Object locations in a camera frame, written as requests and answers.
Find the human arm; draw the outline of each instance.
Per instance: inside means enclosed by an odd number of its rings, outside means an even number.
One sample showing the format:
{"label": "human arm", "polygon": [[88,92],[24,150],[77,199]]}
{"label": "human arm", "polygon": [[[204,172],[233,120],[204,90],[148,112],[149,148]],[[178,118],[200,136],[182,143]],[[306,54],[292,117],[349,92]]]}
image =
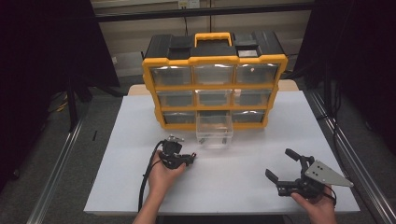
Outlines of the human arm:
{"label": "human arm", "polygon": [[173,183],[180,176],[186,164],[181,164],[177,169],[166,168],[160,159],[160,150],[157,150],[152,160],[152,169],[148,176],[149,193],[143,203],[142,209],[134,219],[134,224],[155,223],[158,210],[160,209],[166,192],[172,187]]}
{"label": "human arm", "polygon": [[[332,195],[331,187],[325,187],[324,193]],[[319,195],[316,199],[305,199],[298,193],[292,193],[294,199],[309,215],[311,224],[336,224],[333,200]]]}

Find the organizer compartment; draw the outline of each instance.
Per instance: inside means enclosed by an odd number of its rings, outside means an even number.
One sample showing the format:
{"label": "organizer compartment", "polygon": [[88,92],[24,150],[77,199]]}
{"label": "organizer compartment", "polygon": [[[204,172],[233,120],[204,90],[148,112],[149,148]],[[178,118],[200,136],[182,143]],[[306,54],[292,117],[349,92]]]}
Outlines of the organizer compartment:
{"label": "organizer compartment", "polygon": [[198,105],[229,105],[231,102],[231,90],[219,91],[195,91]]}
{"label": "organizer compartment", "polygon": [[273,83],[276,75],[276,63],[239,64],[236,66],[235,82],[245,83]]}
{"label": "organizer compartment", "polygon": [[231,117],[237,123],[260,123],[264,118],[264,110],[233,110]]}
{"label": "organizer compartment", "polygon": [[233,65],[205,64],[193,67],[197,84],[230,84],[233,82]]}
{"label": "organizer compartment", "polygon": [[166,124],[183,124],[183,123],[194,123],[195,112],[194,111],[165,111],[163,112],[163,118]]}
{"label": "organizer compartment", "polygon": [[192,105],[192,91],[157,91],[161,106]]}
{"label": "organizer compartment", "polygon": [[191,68],[189,66],[151,67],[150,72],[156,86],[191,84]]}
{"label": "organizer compartment", "polygon": [[234,105],[267,105],[271,90],[234,90]]}

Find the wrist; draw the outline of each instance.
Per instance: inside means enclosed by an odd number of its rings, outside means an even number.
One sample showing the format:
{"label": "wrist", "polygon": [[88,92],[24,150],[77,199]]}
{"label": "wrist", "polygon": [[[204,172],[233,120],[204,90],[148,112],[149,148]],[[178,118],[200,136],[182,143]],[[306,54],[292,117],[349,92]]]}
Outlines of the wrist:
{"label": "wrist", "polygon": [[162,193],[158,190],[151,190],[148,193],[148,197],[146,201],[150,201],[151,203],[161,204],[163,202],[163,198],[165,198],[165,193]]}

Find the aluminum rail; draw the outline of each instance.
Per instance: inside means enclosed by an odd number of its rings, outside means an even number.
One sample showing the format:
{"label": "aluminum rail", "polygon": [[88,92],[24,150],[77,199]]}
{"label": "aluminum rail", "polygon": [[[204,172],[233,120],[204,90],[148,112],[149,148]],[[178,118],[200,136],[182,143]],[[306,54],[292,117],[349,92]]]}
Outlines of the aluminum rail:
{"label": "aluminum rail", "polygon": [[340,7],[344,6],[344,1],[328,2],[307,2],[307,3],[290,3],[290,4],[273,4],[248,7],[201,7],[189,9],[173,9],[163,11],[149,11],[136,13],[117,13],[117,14],[97,14],[94,17],[74,17],[74,18],[46,18],[48,21],[62,22],[82,22],[82,21],[139,21],[152,19],[168,19],[183,17],[200,17],[200,16],[217,16],[217,15],[236,15],[248,13],[263,12],[281,12],[281,11],[302,11],[312,10],[315,8]]}
{"label": "aluminum rail", "polygon": [[64,147],[62,148],[61,154],[55,163],[52,173],[49,176],[46,186],[44,187],[41,195],[35,204],[31,215],[29,216],[27,224],[41,224],[47,214],[50,202],[58,186],[59,180],[61,179],[62,173],[64,172],[64,167],[66,166],[67,160],[75,144],[79,130],[82,126],[82,121],[85,119],[90,104],[84,104],[80,111],[80,119],[75,127],[75,129],[67,135]]}
{"label": "aluminum rail", "polygon": [[[314,100],[315,105],[320,111],[320,113],[326,114],[326,110],[323,106],[324,102],[321,99],[320,95],[317,92],[311,92],[311,97]],[[333,132],[335,120],[333,118],[325,119],[325,120],[329,129]],[[364,186],[365,190],[367,191],[371,201],[373,202],[376,210],[378,211],[379,215],[382,217],[383,221],[389,224],[396,223],[396,216],[394,209],[390,205],[388,199],[385,197],[382,190],[379,188],[379,186],[374,182],[373,178],[367,172],[366,168],[359,159],[352,145],[348,142],[346,136],[344,135],[340,127],[337,127],[336,140],[337,143],[340,145],[340,148],[342,149],[343,153],[345,154],[347,160],[349,161],[350,165],[352,166],[353,170],[355,171],[356,175],[358,176],[358,179],[360,180],[361,184]]]}

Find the metal bracket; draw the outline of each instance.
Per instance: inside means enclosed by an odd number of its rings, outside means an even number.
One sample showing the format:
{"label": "metal bracket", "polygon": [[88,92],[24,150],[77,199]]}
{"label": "metal bracket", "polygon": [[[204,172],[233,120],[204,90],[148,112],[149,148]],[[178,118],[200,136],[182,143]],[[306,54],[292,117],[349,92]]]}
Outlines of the metal bracket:
{"label": "metal bracket", "polygon": [[332,168],[321,161],[314,161],[304,174],[322,184],[353,187],[352,182],[336,173]]}

